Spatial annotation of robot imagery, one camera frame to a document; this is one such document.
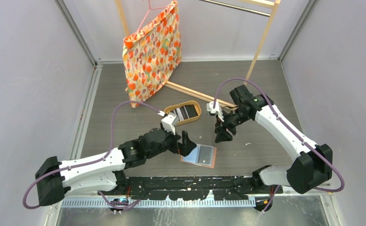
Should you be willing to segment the tan oval card tray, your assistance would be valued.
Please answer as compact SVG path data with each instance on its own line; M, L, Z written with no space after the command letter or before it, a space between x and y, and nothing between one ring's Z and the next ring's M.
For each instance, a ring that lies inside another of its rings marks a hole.
M164 109L164 112L175 114L178 119L176 126L179 126L198 120L202 110L196 101L190 100L181 104L168 106Z

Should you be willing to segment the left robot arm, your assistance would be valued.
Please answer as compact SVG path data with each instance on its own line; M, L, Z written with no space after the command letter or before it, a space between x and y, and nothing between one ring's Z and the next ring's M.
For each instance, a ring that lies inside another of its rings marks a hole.
M49 206L69 195L91 191L124 194L128 187L123 178L124 170L143 165L146 160L166 151L187 156L196 147L186 131L179 135L154 128L110 153L69 161L51 156L35 174L39 206Z

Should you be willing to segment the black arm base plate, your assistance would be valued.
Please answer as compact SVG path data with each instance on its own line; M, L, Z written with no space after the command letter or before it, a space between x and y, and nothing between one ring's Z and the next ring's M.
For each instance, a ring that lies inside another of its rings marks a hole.
M129 177L117 182L117 187L104 195L128 195L132 199L176 201L204 200L210 194L214 200L246 200L249 195L270 196L277 186L256 186L251 177Z

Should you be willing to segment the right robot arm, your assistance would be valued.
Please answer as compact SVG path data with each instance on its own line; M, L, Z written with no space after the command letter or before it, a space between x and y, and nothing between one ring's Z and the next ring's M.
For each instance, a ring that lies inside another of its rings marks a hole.
M266 165L252 173L252 188L266 192L271 185L290 186L304 194L330 180L333 152L327 144L318 145L295 128L264 94L253 95L245 85L230 91L236 109L225 112L218 101L210 101L207 111L216 116L215 142L231 141L236 127L249 120L265 128L292 160L286 167Z

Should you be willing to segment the dark credit card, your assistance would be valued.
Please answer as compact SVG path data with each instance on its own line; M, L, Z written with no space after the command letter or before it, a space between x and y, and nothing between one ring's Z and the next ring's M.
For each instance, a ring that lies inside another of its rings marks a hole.
M204 165L212 165L215 148L213 146L202 145L199 152L198 163Z

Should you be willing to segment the pink leather card holder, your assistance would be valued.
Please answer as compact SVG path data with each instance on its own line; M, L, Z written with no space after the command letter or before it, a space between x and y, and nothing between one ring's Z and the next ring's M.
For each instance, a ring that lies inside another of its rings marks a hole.
M197 144L197 147L188 156L181 156L180 161L213 169L216 161L216 153L217 148L214 146Z

